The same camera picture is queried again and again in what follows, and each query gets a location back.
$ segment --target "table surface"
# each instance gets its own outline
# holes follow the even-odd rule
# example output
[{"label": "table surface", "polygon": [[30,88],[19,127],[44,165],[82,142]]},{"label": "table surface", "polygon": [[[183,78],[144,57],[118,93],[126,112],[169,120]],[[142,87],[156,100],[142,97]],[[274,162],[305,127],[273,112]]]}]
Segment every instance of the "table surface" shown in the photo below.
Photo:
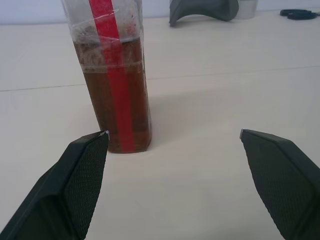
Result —
[{"label": "table surface", "polygon": [[[281,240],[242,128],[320,164],[319,19],[144,20],[147,152],[107,154],[88,240]],[[0,229],[67,145],[99,130],[68,26],[0,26]]]}]

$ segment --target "gray plastic part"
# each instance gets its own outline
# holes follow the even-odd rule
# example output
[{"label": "gray plastic part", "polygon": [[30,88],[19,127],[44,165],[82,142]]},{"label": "gray plastic part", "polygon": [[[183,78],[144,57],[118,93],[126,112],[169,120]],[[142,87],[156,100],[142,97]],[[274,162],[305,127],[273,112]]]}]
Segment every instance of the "gray plastic part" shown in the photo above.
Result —
[{"label": "gray plastic part", "polygon": [[170,26],[188,15],[204,15],[227,22],[235,18],[238,10],[238,0],[172,0]]}]

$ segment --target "scissors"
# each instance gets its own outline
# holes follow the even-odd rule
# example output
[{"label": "scissors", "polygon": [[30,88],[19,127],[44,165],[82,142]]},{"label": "scissors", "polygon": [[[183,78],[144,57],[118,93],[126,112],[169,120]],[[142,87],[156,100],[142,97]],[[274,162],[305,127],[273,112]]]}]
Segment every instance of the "scissors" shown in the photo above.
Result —
[{"label": "scissors", "polygon": [[320,16],[320,12],[312,12],[304,9],[284,9],[280,15],[292,20],[309,20]]}]

